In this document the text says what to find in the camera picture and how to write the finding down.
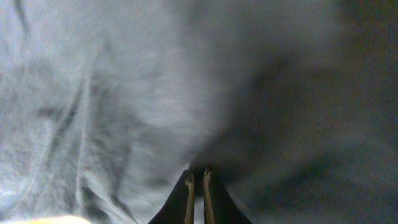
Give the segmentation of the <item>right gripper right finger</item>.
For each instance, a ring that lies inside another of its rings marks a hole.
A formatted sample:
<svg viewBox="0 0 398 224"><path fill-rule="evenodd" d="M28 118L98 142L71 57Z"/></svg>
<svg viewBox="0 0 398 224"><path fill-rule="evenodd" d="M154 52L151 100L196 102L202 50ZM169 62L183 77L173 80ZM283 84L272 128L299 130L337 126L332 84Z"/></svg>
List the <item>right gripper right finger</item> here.
<svg viewBox="0 0 398 224"><path fill-rule="evenodd" d="M205 169L203 175L205 224L252 224L240 211L218 175Z"/></svg>

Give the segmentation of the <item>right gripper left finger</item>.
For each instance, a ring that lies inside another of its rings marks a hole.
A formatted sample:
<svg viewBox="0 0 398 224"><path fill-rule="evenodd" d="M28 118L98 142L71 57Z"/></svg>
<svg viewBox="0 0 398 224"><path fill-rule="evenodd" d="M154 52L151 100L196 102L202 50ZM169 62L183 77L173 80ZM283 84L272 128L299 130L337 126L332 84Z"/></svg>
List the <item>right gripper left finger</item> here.
<svg viewBox="0 0 398 224"><path fill-rule="evenodd" d="M193 224L195 178L190 170L182 172L162 208L148 224Z"/></svg>

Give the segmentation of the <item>dark blue denim shorts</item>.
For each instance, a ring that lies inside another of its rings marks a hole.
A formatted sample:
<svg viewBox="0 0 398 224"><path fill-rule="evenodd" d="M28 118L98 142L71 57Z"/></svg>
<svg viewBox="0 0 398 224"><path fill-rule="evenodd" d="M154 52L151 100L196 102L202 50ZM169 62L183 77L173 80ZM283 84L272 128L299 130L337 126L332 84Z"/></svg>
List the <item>dark blue denim shorts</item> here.
<svg viewBox="0 0 398 224"><path fill-rule="evenodd" d="M2 1L1 222L397 222L396 1Z"/></svg>

